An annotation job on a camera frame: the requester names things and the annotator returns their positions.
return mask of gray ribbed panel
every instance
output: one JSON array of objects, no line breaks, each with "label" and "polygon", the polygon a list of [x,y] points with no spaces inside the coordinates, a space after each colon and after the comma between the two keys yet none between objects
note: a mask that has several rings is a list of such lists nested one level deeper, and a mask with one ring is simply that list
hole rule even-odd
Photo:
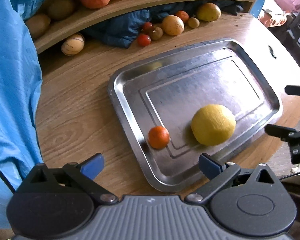
[{"label": "gray ribbed panel", "polygon": [[[17,236],[15,240],[27,238]],[[62,240],[248,240],[215,225],[205,209],[178,196],[125,196],[102,206],[91,222]],[[277,236],[272,240],[292,240]]]}]

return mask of tomato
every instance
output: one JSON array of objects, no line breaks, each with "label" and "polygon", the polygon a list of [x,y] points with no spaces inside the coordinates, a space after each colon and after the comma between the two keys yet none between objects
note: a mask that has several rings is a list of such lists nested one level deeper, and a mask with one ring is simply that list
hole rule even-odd
[{"label": "tomato", "polygon": [[149,37],[149,35],[141,33],[137,38],[137,42],[141,47],[145,47],[150,45],[151,38]]},{"label": "tomato", "polygon": [[142,30],[145,32],[145,33],[148,33],[149,31],[151,31],[153,28],[153,25],[151,22],[147,22],[145,23],[143,26],[142,26]]}]

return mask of green-yellow fruit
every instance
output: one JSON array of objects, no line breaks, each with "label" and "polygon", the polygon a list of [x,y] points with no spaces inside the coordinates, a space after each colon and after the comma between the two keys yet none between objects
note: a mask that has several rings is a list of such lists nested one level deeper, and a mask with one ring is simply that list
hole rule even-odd
[{"label": "green-yellow fruit", "polygon": [[191,129],[199,143],[215,146],[233,135],[235,125],[234,115],[228,108],[222,105],[207,105],[194,115]]},{"label": "green-yellow fruit", "polygon": [[206,22],[213,22],[220,18],[221,10],[214,3],[205,3],[197,10],[197,18]]}]

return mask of wood grain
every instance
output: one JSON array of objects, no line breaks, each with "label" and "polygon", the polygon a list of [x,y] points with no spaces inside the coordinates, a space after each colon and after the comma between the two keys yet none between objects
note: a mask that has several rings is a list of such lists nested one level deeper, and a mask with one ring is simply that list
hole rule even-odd
[{"label": "wood grain", "polygon": [[[39,54],[68,36],[112,17],[156,5],[182,1],[192,0],[111,0],[107,6],[99,10],[80,7],[67,19],[51,24],[49,30],[34,44]],[[237,1],[253,2],[254,0]]]},{"label": "wood grain", "polygon": [[[109,77],[135,61],[220,38],[233,38],[243,44],[282,99],[283,115],[278,124],[294,127],[300,119],[300,97],[286,95],[284,87],[300,85],[300,68],[257,19],[249,14],[223,15],[216,22],[187,29],[180,36],[164,35],[143,49],[135,43],[129,49],[120,49],[87,40],[83,51],[73,57],[63,55],[59,46],[40,54],[43,85],[36,125],[46,164],[61,167],[101,152],[106,166],[96,179],[100,185],[119,196],[162,194],[147,183],[129,146],[107,94]],[[277,59],[271,56],[268,45]],[[234,161],[245,168],[255,167],[266,162],[280,145],[279,139],[263,135]],[[184,196],[204,182],[201,180],[180,194]]]}]

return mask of tray rim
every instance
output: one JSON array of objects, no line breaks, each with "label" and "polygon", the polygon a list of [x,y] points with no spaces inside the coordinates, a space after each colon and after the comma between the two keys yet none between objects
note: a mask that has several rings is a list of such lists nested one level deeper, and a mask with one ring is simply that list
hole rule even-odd
[{"label": "tray rim", "polygon": [[[224,42],[224,41],[230,41],[233,43],[236,43],[238,46],[240,46],[244,52],[247,54],[247,56],[251,59],[250,54],[245,50],[244,46],[238,42],[235,39],[232,38],[221,38],[221,39],[216,39],[216,40],[211,40],[211,41],[203,41],[203,42],[199,42],[199,43],[195,43],[195,44],[191,44],[191,45],[186,45],[180,48],[176,48],[176,49],[172,49],[163,53],[160,53],[156,56],[152,56],[149,58],[145,58],[143,60],[137,61],[137,62],[133,62],[129,65],[126,65],[120,69],[118,69],[117,71],[114,72],[114,74],[110,77],[109,79],[109,84],[108,84],[108,95],[111,99],[111,103],[114,107],[114,110],[119,118],[119,122],[122,126],[122,129],[128,139],[128,142],[130,144],[130,147],[138,161],[138,164],[146,178],[146,180],[148,181],[148,183],[154,187],[155,189],[162,191],[162,192],[178,192],[183,190],[185,187],[189,187],[191,184],[195,183],[196,181],[198,181],[199,179],[203,178],[203,174],[202,173],[196,173],[190,177],[187,177],[187,179],[183,180],[182,182],[178,183],[178,184],[167,184],[162,182],[161,180],[159,180],[156,175],[154,174],[149,161],[146,158],[145,153],[142,150],[141,145],[139,144],[137,139],[131,139],[131,138],[135,138],[132,128],[130,126],[129,120],[127,119],[127,116],[124,112],[124,109],[122,107],[117,107],[117,105],[121,105],[120,104],[120,100],[117,96],[117,93],[115,93],[115,87],[114,85],[116,84],[117,79],[119,78],[119,76],[124,73],[127,70],[131,70],[133,68],[137,68],[140,65],[144,65],[144,64],[149,64],[152,61],[157,61],[160,58],[164,58],[167,56],[171,56],[175,53],[181,52],[181,51],[185,51],[188,49],[193,49],[193,48],[197,48],[197,47],[201,47],[201,46],[206,46],[212,43],[218,43],[218,42]],[[264,76],[263,72],[259,69],[259,71],[261,72],[261,74],[263,75],[263,77],[266,79],[266,77]],[[275,91],[275,89],[273,89],[273,87],[270,85],[273,93],[275,94],[278,102],[279,102],[279,109],[278,111],[270,118],[268,119],[267,122],[263,123],[251,136],[249,136],[246,140],[244,140],[239,146],[238,148],[242,147],[248,140],[252,140],[254,141],[254,137],[256,137],[260,131],[264,128],[264,126],[268,123],[275,123],[278,118],[282,115],[283,112],[283,108],[282,108],[282,100],[281,98],[278,96],[278,93]]]}]

